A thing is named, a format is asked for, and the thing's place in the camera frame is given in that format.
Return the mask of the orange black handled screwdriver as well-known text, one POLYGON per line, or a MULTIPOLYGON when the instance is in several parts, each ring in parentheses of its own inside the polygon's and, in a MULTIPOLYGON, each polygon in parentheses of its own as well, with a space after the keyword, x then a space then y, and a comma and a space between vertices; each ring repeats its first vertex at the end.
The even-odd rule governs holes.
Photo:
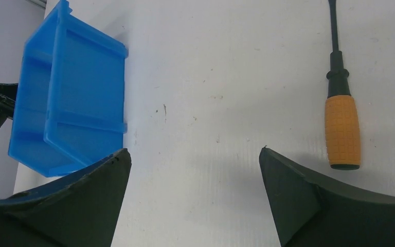
POLYGON ((358 114, 351 96, 344 67, 343 53, 339 50, 336 0, 328 1, 330 8, 332 52, 330 71, 327 73, 328 96, 325 103, 325 138, 331 168, 357 170, 361 166, 361 139, 358 114))

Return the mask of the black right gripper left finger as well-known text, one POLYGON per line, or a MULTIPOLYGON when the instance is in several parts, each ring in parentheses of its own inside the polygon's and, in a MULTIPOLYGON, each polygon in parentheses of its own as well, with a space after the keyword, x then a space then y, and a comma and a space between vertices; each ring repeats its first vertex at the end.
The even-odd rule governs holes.
POLYGON ((131 166, 128 150, 120 149, 0 199, 0 246, 110 246, 131 166))

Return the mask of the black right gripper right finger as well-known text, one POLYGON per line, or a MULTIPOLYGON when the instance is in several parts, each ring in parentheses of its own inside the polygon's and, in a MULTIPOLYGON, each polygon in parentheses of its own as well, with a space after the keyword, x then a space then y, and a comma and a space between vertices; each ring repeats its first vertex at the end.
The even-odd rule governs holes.
POLYGON ((264 147, 263 183, 282 246, 395 246, 395 197, 338 181, 264 147))

